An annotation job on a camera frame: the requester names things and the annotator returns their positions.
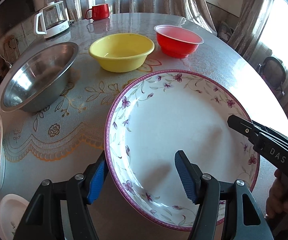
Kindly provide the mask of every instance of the screw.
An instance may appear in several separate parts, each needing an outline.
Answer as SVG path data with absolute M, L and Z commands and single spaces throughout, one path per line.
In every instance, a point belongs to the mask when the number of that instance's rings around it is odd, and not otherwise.
M 238 179 L 238 180 L 236 181 L 236 184 L 237 184 L 238 186 L 244 186 L 244 185 L 245 185 L 245 183 L 244 183 L 241 179 Z
M 84 179 L 84 175 L 83 175 L 83 174 L 76 174 L 76 175 L 74 176 L 74 178 L 75 178 L 76 180 L 81 180 L 81 179 Z
M 203 174 L 202 178 L 205 180 L 210 180 L 212 178 L 212 176 L 210 176 L 210 174 L 205 173 L 205 174 Z
M 44 181 L 42 181 L 42 185 L 43 186 L 47 186 L 50 184 L 50 180 L 49 179 L 45 179 Z

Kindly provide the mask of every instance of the table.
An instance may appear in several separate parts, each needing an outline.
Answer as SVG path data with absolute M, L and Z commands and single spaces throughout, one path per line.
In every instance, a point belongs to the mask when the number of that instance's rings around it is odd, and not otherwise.
M 186 59 L 163 54 L 156 42 L 153 27 L 170 24 L 189 29 L 204 39 L 196 52 Z M 155 43 L 155 50 L 137 70 L 110 73 L 89 56 L 90 44 L 113 33 L 138 33 Z M 37 39 L 11 68 L 0 86 L 0 99 L 10 76 L 38 51 L 53 44 L 72 41 L 79 45 L 79 54 L 71 67 L 71 80 L 62 95 L 37 113 L 17 110 L 4 113 L 3 145 L 6 155 L 5 177 L 0 200 L 14 193 L 30 200 L 44 179 L 53 182 L 68 180 L 93 163 L 103 150 L 104 125 L 109 108 L 119 92 L 136 78 L 161 69 L 185 69 L 208 76 L 228 89 L 244 106 L 254 121 L 288 136 L 288 120 L 278 101 L 255 70 L 233 49 L 213 34 L 189 20 L 163 14 L 113 14 L 108 19 L 82 20 L 70 30 L 45 41 Z M 262 211 L 275 168 L 260 160 L 258 180 L 253 190 Z M 104 239 L 187 239 L 187 232 L 160 227 L 138 214 L 121 196 L 108 175 L 99 199 L 89 207 L 101 240 Z M 68 240 L 65 203 L 63 223 Z M 219 239 L 222 225 L 217 227 Z M 0 227 L 0 236 L 4 239 Z

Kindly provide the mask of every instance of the red plastic bowl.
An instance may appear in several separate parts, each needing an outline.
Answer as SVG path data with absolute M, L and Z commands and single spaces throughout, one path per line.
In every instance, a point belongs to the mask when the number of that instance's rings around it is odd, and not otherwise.
M 181 27 L 157 25 L 154 30 L 162 52 L 171 57 L 186 58 L 204 43 L 199 35 Z

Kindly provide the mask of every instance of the chair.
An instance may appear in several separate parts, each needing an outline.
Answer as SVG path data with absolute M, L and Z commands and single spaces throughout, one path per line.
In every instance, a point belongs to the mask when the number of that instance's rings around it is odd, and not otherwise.
M 264 79 L 272 92 L 280 91 L 282 95 L 285 94 L 281 86 L 285 82 L 286 73 L 278 59 L 267 57 L 262 64 L 258 64 L 256 72 Z

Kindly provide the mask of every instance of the yellow bowl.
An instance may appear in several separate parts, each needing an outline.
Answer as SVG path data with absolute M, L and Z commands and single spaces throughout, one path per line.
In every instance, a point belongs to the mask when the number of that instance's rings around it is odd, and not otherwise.
M 145 36 L 118 33 L 93 42 L 88 52 L 105 70 L 128 72 L 139 68 L 153 50 L 153 41 Z

